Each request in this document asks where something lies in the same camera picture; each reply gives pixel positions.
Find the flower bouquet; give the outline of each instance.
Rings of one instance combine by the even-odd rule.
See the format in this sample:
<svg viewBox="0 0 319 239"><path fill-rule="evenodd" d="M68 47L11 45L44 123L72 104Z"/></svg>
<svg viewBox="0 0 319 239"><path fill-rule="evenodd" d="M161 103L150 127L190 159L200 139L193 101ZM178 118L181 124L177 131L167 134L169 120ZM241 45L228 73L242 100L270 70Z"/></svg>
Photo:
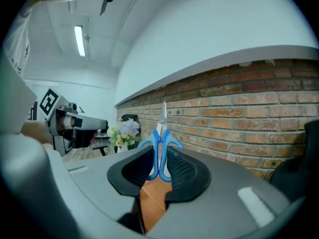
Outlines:
<svg viewBox="0 0 319 239"><path fill-rule="evenodd" d="M132 119L123 121L121 119L117 126L110 127L108 131L110 137L109 141L110 143L115 143L115 146L121 151L126 151L128 150L128 146L134 146L134 144L139 141L139 128L140 125L136 121L133 121Z"/></svg>

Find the white wall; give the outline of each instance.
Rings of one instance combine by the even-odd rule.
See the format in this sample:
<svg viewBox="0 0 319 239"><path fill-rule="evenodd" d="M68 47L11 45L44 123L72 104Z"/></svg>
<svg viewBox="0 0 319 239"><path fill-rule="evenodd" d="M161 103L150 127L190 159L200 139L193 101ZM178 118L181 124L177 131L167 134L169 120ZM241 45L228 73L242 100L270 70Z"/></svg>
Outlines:
<svg viewBox="0 0 319 239"><path fill-rule="evenodd" d="M116 122L117 73L85 59L31 52L23 76L39 99L49 87L84 110L84 116Z"/></svg>
<svg viewBox="0 0 319 239"><path fill-rule="evenodd" d="M230 64L318 59L318 48L292 0L173 0L131 49L115 103Z"/></svg>

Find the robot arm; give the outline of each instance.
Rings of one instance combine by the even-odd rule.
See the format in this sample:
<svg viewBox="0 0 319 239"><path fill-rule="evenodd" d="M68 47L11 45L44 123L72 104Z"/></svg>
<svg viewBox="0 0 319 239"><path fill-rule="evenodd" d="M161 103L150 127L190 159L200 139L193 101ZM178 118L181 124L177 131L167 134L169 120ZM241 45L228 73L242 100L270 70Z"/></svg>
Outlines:
<svg viewBox="0 0 319 239"><path fill-rule="evenodd" d="M40 119L44 119L48 123L49 131L53 137L53 147L61 156L68 153L75 147L76 132L78 130L85 130L87 134L97 131L99 129L107 129L108 122L104 119L96 119L78 115L77 105L68 102L56 90L49 88L39 104L41 112ZM58 121L63 120L63 131L58 129ZM81 147L88 147L89 142L81 145Z"/></svg>

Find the black chair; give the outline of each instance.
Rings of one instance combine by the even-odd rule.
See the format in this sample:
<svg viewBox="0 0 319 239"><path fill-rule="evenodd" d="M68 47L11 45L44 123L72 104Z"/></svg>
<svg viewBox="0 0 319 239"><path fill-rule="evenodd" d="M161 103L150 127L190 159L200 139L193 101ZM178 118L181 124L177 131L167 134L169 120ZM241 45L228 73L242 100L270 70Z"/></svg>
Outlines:
<svg viewBox="0 0 319 239"><path fill-rule="evenodd" d="M270 180L292 202L308 194L319 168L319 120L307 123L305 131L304 155L281 163Z"/></svg>
<svg viewBox="0 0 319 239"><path fill-rule="evenodd" d="M129 119L133 119L134 121L138 121L138 116L136 114L124 114L122 117L123 121L128 121ZM137 134L137 136L141 135L141 128L139 128L139 133ZM138 142L136 142L134 145L128 145L128 150L130 149L135 149L137 148L137 146L139 145ZM118 147L114 146L114 151L115 153L118 153Z"/></svg>

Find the vase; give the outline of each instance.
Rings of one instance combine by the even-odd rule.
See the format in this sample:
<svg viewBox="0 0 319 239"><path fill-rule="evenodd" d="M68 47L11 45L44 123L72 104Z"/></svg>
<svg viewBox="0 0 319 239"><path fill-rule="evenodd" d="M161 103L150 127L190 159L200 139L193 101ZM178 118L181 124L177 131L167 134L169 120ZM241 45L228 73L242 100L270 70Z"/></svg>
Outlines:
<svg viewBox="0 0 319 239"><path fill-rule="evenodd" d="M117 153L125 152L125 151L128 151L128 150L129 150L129 149L128 149L128 144L127 144L127 143L124 143L121 148L118 147L118 152L117 152Z"/></svg>

